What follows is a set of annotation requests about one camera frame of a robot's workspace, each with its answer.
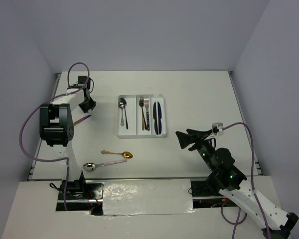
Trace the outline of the iridescent rainbow knife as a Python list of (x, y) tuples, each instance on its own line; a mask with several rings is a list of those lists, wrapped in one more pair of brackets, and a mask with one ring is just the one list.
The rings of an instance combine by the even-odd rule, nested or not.
[(83, 122), (83, 121), (85, 121), (86, 119), (88, 119), (90, 116), (91, 116), (91, 115), (87, 115), (87, 116), (82, 117), (81, 119), (76, 120), (76, 121), (73, 123), (73, 125), (76, 126), (76, 125), (80, 124), (81, 122)]

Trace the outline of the silver spoon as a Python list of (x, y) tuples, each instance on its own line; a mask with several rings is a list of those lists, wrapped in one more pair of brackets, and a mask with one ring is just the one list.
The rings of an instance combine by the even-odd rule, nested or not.
[(124, 113), (123, 110), (125, 109), (125, 103), (123, 101), (123, 98), (120, 98), (119, 100), (119, 108), (121, 109), (121, 126), (124, 126)]

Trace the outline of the black spoon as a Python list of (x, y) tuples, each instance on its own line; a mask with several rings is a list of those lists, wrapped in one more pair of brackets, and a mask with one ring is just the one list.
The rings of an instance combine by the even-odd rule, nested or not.
[(128, 120), (127, 120), (127, 113), (126, 113), (126, 105), (127, 102), (124, 98), (120, 98), (120, 101), (124, 104), (124, 111), (125, 111), (125, 120), (126, 120), (126, 128), (129, 129)]

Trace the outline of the blue knife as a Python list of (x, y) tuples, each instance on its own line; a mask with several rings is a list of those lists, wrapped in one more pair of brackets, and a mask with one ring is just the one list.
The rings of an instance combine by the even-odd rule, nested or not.
[(159, 102), (157, 102), (157, 123), (158, 123), (157, 132), (158, 132), (158, 134), (161, 134), (161, 132), (162, 132), (161, 119), (162, 119), (161, 105)]

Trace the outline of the black knife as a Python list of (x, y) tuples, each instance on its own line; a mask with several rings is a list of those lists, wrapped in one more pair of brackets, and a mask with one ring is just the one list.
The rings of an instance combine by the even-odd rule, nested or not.
[(154, 104), (153, 104), (153, 119), (154, 119), (154, 130), (155, 130), (156, 135), (158, 135), (156, 102), (154, 102)]

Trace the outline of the copper fork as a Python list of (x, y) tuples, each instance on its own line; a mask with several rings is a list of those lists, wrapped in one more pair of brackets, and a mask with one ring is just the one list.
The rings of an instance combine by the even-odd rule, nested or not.
[(139, 106), (141, 107), (141, 110), (142, 110), (142, 130), (145, 130), (145, 120), (144, 120), (144, 110), (143, 110), (143, 107), (144, 107), (144, 99), (143, 97), (139, 97)]

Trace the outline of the silver fork with black handle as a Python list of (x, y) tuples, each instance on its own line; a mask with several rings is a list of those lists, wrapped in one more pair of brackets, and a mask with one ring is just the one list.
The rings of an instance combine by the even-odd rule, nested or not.
[(146, 109), (146, 117), (147, 117), (147, 130), (149, 131), (150, 130), (150, 118), (149, 118), (149, 106), (150, 106), (150, 103), (149, 103), (149, 98), (145, 98), (144, 99), (144, 106), (145, 106), (145, 109)]

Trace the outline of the gold spoon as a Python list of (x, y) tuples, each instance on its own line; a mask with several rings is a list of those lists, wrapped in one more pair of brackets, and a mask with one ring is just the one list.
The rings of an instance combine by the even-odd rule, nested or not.
[(126, 159), (132, 159), (133, 158), (133, 155), (130, 152), (128, 152), (128, 151), (124, 151), (122, 153), (117, 153), (117, 152), (111, 152), (111, 151), (102, 150), (101, 153), (102, 154), (121, 155), (123, 158), (126, 158)]

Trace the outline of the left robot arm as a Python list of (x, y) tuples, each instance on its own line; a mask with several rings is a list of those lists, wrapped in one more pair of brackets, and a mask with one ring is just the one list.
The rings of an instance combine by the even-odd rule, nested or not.
[(94, 81), (86, 76), (79, 76), (78, 82), (67, 88), (65, 96), (42, 104), (39, 108), (39, 134), (43, 141), (54, 151), (66, 172), (62, 180), (79, 180), (82, 170), (75, 159), (71, 140), (74, 137), (72, 112), (79, 108), (83, 113), (90, 113), (96, 106), (90, 92)]

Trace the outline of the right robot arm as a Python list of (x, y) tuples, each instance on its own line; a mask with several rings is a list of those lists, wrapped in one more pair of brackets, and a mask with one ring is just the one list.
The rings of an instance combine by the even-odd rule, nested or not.
[(235, 159), (228, 149), (216, 148), (216, 137), (224, 129), (221, 123), (215, 123), (208, 131), (176, 131), (180, 147), (197, 151), (210, 170), (205, 180), (191, 182), (190, 194), (194, 197), (221, 195), (250, 216), (265, 238), (287, 239), (298, 216), (282, 210), (259, 192), (254, 179), (248, 179), (234, 165)]

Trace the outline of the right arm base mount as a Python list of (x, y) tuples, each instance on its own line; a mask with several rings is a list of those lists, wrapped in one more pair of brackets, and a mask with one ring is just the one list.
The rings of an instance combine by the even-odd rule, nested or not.
[(188, 193), (192, 196), (192, 203), (195, 209), (220, 208), (228, 201), (228, 198), (210, 190), (205, 180), (191, 181)]

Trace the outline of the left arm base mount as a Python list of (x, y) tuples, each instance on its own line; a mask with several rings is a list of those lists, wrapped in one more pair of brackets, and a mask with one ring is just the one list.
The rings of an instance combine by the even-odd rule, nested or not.
[(92, 216), (103, 215), (104, 184), (86, 183), (85, 179), (76, 180), (60, 186), (49, 183), (49, 187), (58, 191), (56, 211), (85, 211)]

